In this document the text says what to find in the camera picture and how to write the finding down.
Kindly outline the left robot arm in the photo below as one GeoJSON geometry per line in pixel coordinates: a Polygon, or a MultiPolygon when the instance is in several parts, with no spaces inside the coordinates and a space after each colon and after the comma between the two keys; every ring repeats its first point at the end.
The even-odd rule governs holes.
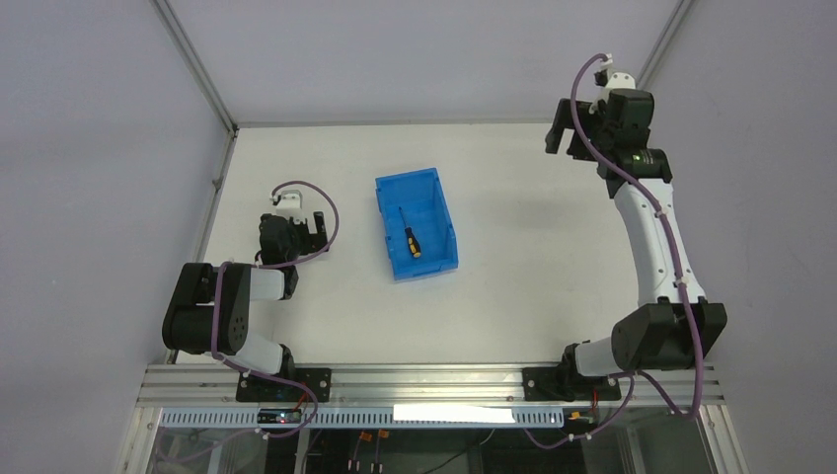
{"type": "Polygon", "coordinates": [[[299,280],[294,263],[318,255],[328,243],[324,213],[306,219],[266,213],[259,223],[255,264],[183,265],[162,324],[167,349],[229,361],[241,371],[296,380],[293,355],[285,345],[250,331],[254,301],[292,298],[299,280]]]}

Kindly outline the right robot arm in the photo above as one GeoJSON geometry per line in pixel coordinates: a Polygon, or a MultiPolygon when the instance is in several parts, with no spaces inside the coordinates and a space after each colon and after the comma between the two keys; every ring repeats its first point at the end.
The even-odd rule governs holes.
{"type": "Polygon", "coordinates": [[[596,104],[560,100],[546,150],[557,153],[565,130],[567,153],[605,163],[605,181],[628,232],[638,281],[638,307],[610,336],[567,346],[554,368],[526,368],[528,400],[615,401],[614,373],[686,370],[706,356],[727,322],[722,304],[708,300],[694,280],[673,209],[673,174],[663,150],[647,145],[654,98],[646,91],[616,89],[596,104]]]}

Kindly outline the black yellow screwdriver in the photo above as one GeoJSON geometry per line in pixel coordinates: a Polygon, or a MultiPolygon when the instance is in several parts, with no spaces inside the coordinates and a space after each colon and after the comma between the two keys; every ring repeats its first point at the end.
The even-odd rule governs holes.
{"type": "Polygon", "coordinates": [[[407,239],[410,254],[414,259],[418,259],[421,256],[421,246],[418,241],[418,238],[413,230],[413,227],[408,222],[404,210],[401,207],[399,208],[399,213],[404,224],[404,232],[407,239]]]}

